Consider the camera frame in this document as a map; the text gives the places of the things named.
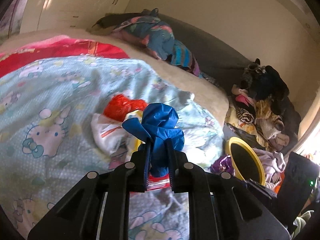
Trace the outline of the red plastic bag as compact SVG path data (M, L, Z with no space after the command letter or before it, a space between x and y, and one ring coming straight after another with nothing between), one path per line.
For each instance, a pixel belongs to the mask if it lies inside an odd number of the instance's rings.
M103 115L110 119L123 122L128 113L136 110L144 111L147 105L148 104L142 99L131 100L123 94L118 94L107 104L103 110Z

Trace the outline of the lilac cloth in basket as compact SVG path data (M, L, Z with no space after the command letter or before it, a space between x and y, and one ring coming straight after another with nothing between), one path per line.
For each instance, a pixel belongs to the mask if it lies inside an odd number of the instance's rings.
M279 152L268 152L257 148L253 148L253 151L263 166L266 183L271 184L273 187L278 186L282 181L281 174L286 168L283 154Z

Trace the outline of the grey padded headboard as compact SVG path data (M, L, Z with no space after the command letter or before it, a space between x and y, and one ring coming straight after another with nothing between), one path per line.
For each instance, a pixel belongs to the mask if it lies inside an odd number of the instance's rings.
M253 61L215 36L170 16L161 14L159 17L171 26L175 38L194 54L200 71L213 78L214 85L227 95L231 94L233 85L238 85L248 89L253 99L271 98L271 109L283 119L283 133L290 141L297 141L301 117L289 100L289 88L272 66L263 66L262 73L258 73Z

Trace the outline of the light blue cartoon bedsheet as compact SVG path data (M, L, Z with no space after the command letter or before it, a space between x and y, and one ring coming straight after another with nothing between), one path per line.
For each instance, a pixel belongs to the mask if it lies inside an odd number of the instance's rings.
M121 131L103 152L91 129L116 95L172 106L191 162L208 168L222 155L219 122L142 60L70 56L29 63L1 78L1 207L20 236L88 172L110 172L130 159L131 135Z

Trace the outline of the mixed clothes pile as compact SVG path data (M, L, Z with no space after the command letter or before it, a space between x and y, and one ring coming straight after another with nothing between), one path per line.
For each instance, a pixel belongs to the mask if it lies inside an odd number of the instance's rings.
M226 131L252 148L287 155L298 141L302 120L289 93L279 73L256 59L244 69L239 85L232 87Z

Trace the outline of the teal floral clothes pile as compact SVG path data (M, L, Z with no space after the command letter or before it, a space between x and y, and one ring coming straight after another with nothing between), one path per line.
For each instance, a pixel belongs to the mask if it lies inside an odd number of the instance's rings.
M193 53L174 36L171 26L158 17L158 9L132 13L107 13L87 29L93 35L111 35L145 50L195 76L200 68Z

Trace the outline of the purple snack wrapper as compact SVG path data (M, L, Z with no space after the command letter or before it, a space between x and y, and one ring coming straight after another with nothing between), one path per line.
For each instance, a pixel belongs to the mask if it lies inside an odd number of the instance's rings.
M209 170L213 174L221 174L222 172L228 172L231 175L235 175L230 155L221 156L210 166Z

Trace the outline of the blue plastic bag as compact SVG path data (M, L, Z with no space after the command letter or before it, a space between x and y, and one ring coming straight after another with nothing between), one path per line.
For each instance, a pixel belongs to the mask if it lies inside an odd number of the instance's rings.
M175 109L163 103L151 103L143 111L142 120L130 118L122 127L137 139L151 141L151 168L153 177L163 177L169 172L165 156L165 141L172 141L173 149L184 148L184 133L176 127L178 114Z

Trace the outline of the black bin yellow rim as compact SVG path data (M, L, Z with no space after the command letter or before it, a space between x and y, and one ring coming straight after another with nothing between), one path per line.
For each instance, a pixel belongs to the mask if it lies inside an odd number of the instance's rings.
M240 180L253 180L265 185L265 171L253 148L238 137L231 137L225 144L225 153L231 156L235 177Z

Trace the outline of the cream glossy wardrobe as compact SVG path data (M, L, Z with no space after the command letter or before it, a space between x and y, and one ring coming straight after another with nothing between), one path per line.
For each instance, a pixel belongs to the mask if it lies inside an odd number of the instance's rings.
M20 32L90 28L106 13L123 13L130 0L27 0Z

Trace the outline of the white printed plastic wrapper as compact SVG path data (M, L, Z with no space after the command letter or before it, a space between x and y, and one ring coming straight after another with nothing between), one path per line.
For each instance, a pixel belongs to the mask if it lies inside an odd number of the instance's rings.
M123 122L94 113L91 120L93 139L98 148L111 156L124 150L128 156L138 150L142 142L122 127Z

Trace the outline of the red pink blanket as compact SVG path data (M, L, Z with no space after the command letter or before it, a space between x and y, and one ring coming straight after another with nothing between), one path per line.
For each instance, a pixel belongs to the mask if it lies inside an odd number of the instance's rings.
M111 59L129 58L125 51L111 44L59 35L1 53L1 77L36 60L79 55Z

